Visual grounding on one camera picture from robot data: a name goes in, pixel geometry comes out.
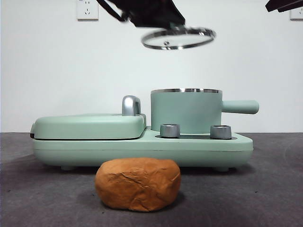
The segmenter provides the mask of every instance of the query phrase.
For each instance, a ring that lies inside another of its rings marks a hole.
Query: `pot handle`
[[[259,103],[255,100],[222,101],[222,112],[256,114],[259,111]]]

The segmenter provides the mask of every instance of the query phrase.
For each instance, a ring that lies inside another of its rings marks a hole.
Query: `green pot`
[[[179,124],[181,133],[209,133],[211,125],[221,124],[222,112],[256,114],[255,100],[222,101],[222,91],[175,88],[151,92],[151,129],[162,124]]]

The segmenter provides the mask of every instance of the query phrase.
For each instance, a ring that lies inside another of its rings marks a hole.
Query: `glass lid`
[[[157,50],[181,50],[207,44],[214,40],[214,31],[206,28],[176,27],[144,36],[142,44]]]

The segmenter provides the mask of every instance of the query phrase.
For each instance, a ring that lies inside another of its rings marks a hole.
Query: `sandwich maker lid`
[[[39,118],[30,134],[38,140],[123,140],[140,137],[145,127],[144,114],[85,114]]]

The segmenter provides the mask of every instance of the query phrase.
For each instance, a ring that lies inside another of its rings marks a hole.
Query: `gray floor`
[[[97,168],[46,166],[33,155],[27,133],[2,133],[1,226],[302,227],[303,133],[243,135],[254,140],[247,165],[228,173],[182,168],[176,201],[140,213],[100,202]]]

